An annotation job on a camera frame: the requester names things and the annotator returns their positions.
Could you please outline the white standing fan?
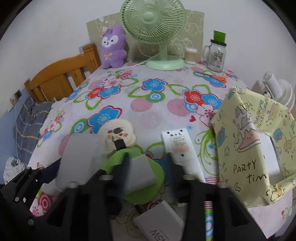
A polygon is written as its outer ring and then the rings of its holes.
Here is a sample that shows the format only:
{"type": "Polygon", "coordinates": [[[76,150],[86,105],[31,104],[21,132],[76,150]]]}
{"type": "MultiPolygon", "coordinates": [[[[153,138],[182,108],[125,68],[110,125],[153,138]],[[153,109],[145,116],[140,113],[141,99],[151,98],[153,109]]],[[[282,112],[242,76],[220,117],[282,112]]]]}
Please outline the white standing fan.
{"type": "Polygon", "coordinates": [[[273,100],[286,106],[289,110],[293,109],[295,94],[292,85],[288,81],[277,79],[270,71],[264,73],[262,81],[265,86],[264,93],[269,94],[273,100]]]}

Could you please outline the yellow cartoon wrapped box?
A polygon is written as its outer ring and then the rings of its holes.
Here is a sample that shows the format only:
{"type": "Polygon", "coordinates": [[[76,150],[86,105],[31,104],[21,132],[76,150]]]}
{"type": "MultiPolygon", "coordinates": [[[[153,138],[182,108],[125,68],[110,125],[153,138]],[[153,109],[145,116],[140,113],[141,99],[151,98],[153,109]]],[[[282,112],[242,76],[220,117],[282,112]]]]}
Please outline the yellow cartoon wrapped box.
{"type": "Polygon", "coordinates": [[[246,207],[268,206],[295,187],[295,119],[289,109],[251,90],[232,87],[211,120],[219,177],[246,207]],[[273,184],[260,134],[271,140],[283,180],[273,184]]]}

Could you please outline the purple plush bunny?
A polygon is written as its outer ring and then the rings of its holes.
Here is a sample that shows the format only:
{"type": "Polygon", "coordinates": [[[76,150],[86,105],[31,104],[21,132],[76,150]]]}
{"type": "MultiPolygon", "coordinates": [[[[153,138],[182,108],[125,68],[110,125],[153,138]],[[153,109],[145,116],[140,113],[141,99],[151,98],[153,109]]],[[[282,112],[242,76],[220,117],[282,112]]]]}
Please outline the purple plush bunny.
{"type": "Polygon", "coordinates": [[[126,35],[121,25],[109,28],[102,36],[100,46],[101,68],[119,68],[124,65],[126,35]]]}

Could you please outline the orange scissors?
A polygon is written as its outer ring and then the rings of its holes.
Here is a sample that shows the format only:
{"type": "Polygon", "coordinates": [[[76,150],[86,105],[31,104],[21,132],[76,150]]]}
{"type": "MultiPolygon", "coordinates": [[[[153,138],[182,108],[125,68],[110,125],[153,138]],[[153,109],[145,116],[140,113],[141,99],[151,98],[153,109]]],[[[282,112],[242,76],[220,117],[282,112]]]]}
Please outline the orange scissors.
{"type": "Polygon", "coordinates": [[[223,77],[223,76],[210,75],[210,74],[207,74],[207,73],[203,73],[203,74],[206,75],[206,76],[208,76],[208,77],[215,78],[215,79],[217,79],[218,81],[220,81],[222,83],[227,83],[226,78],[223,77]]]}

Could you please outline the wall socket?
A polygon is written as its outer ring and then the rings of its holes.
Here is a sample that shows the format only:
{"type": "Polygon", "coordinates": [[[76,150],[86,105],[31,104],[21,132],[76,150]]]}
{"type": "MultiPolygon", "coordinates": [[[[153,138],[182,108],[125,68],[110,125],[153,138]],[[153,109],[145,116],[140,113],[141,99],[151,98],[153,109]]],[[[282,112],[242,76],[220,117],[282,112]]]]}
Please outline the wall socket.
{"type": "Polygon", "coordinates": [[[15,96],[16,99],[20,99],[20,97],[22,96],[21,91],[20,91],[20,90],[17,90],[17,91],[15,92],[14,96],[15,96]]]}

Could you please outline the floral tablecloth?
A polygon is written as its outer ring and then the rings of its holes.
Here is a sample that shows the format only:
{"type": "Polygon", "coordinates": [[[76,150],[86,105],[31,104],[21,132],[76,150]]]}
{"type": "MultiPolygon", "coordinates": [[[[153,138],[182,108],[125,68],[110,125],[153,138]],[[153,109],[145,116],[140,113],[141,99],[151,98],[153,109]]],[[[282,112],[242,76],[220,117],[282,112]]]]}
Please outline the floral tablecloth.
{"type": "Polygon", "coordinates": [[[186,128],[208,183],[218,181],[218,158],[210,122],[233,86],[245,87],[231,70],[222,83],[201,64],[174,71],[152,70],[129,63],[122,70],[99,69],[69,97],[53,104],[41,127],[29,164],[46,167],[62,157],[69,137],[97,133],[114,118],[131,122],[135,148],[159,164],[164,163],[161,132],[186,128]]]}

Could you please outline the green desk fan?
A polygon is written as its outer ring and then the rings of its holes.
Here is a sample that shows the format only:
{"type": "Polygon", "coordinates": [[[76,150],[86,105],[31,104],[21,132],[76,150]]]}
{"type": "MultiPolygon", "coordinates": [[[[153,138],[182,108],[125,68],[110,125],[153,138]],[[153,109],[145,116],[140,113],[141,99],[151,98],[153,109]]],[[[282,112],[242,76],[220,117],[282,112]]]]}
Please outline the green desk fan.
{"type": "Polygon", "coordinates": [[[169,42],[183,30],[185,9],[180,1],[125,1],[120,9],[122,26],[134,39],[159,45],[159,53],[145,65],[154,70],[172,71],[185,67],[185,61],[168,54],[169,42]]]}

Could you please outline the wooden bed headboard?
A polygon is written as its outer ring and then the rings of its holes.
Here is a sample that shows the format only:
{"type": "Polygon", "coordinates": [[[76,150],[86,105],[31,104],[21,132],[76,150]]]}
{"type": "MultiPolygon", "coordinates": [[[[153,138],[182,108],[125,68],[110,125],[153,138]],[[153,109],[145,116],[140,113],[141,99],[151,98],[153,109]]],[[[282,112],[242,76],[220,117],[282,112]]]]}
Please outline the wooden bed headboard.
{"type": "Polygon", "coordinates": [[[78,87],[86,79],[85,68],[93,73],[101,65],[95,44],[86,45],[82,50],[82,54],[58,60],[39,71],[32,80],[27,80],[24,85],[28,94],[40,102],[68,97],[74,91],[68,74],[78,87]]]}

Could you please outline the cotton swab container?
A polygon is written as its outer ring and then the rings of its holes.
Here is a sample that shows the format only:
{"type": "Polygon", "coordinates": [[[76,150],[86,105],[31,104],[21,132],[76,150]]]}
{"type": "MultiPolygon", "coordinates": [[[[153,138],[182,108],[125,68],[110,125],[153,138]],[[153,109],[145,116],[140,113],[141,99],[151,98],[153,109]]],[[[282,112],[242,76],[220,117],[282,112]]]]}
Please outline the cotton swab container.
{"type": "Polygon", "coordinates": [[[198,50],[192,47],[186,47],[184,52],[185,62],[194,65],[197,61],[198,50]]]}

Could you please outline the grey plaid bedding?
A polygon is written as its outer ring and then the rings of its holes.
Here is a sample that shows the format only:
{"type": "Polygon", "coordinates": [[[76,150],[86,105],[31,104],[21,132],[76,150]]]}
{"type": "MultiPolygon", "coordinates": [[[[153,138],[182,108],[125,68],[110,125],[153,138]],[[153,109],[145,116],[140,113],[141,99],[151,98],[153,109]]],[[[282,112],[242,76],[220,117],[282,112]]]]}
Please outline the grey plaid bedding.
{"type": "Polygon", "coordinates": [[[39,102],[28,97],[18,113],[14,127],[16,157],[26,165],[41,138],[40,129],[52,105],[53,102],[39,102]]]}

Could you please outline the glass mason jar mug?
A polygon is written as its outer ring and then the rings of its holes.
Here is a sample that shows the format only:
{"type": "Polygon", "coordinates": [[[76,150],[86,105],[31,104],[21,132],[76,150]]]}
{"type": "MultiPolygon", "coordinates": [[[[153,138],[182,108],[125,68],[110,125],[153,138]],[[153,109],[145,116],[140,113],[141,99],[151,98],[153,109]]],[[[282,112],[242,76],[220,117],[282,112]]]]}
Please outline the glass mason jar mug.
{"type": "Polygon", "coordinates": [[[211,71],[221,73],[226,58],[226,34],[224,32],[214,31],[213,39],[210,45],[203,48],[203,59],[207,68],[211,71]]]}

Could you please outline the white 45W charger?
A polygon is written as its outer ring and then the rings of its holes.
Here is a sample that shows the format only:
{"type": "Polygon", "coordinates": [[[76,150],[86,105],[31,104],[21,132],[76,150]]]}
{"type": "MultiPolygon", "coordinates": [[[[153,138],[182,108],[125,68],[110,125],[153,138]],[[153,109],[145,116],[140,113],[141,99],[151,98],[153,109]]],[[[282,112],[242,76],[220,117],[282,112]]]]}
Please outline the white 45W charger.
{"type": "Polygon", "coordinates": [[[184,221],[164,200],[152,209],[133,219],[148,240],[179,241],[184,221]]]}

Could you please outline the white rectangular box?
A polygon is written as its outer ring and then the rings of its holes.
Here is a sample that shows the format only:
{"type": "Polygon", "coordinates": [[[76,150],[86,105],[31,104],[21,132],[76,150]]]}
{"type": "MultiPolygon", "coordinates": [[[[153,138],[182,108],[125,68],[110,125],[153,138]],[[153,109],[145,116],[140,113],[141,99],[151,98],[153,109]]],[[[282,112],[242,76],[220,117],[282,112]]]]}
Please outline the white rectangular box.
{"type": "Polygon", "coordinates": [[[60,192],[84,185],[107,161],[103,139],[98,134],[75,133],[67,143],[60,161],[55,186],[60,192]]]}

